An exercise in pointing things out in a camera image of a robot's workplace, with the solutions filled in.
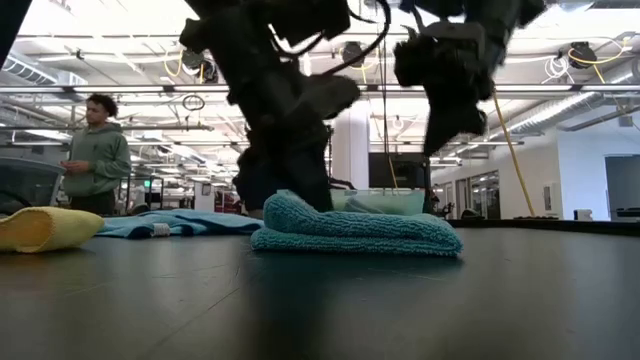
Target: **dark table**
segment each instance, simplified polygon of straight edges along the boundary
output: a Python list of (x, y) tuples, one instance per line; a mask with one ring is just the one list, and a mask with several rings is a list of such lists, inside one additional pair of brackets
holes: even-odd
[(241, 237), (2, 255), (0, 359), (640, 359), (640, 240), (459, 231), (459, 259)]

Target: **white column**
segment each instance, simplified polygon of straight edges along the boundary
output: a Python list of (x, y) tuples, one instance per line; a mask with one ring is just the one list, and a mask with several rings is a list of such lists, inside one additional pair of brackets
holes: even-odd
[(331, 139), (333, 177), (369, 188), (369, 104), (359, 101), (334, 119)]

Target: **green hoodie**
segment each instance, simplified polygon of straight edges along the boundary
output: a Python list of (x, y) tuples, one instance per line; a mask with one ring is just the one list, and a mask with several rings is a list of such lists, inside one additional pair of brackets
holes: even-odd
[(73, 136), (71, 161), (88, 161), (88, 173), (65, 175), (64, 192), (70, 197), (91, 196), (113, 190), (131, 173), (131, 157), (120, 125), (107, 123)]

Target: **plastic container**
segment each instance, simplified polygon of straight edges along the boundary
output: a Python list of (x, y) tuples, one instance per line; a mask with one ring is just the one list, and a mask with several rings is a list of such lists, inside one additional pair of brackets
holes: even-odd
[(336, 211), (359, 211), (393, 215), (422, 213), (424, 193), (419, 190), (331, 190)]
[(0, 157), (0, 212), (13, 213), (25, 202), (55, 204), (64, 168), (38, 161)]

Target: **young man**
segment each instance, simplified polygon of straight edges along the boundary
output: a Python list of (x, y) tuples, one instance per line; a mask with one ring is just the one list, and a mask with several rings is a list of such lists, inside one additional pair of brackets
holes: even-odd
[(118, 106), (106, 95), (94, 94), (87, 100), (88, 127), (74, 135), (63, 180), (71, 208), (97, 215), (113, 215), (114, 189), (131, 173), (127, 140), (120, 125), (107, 122), (118, 115)]

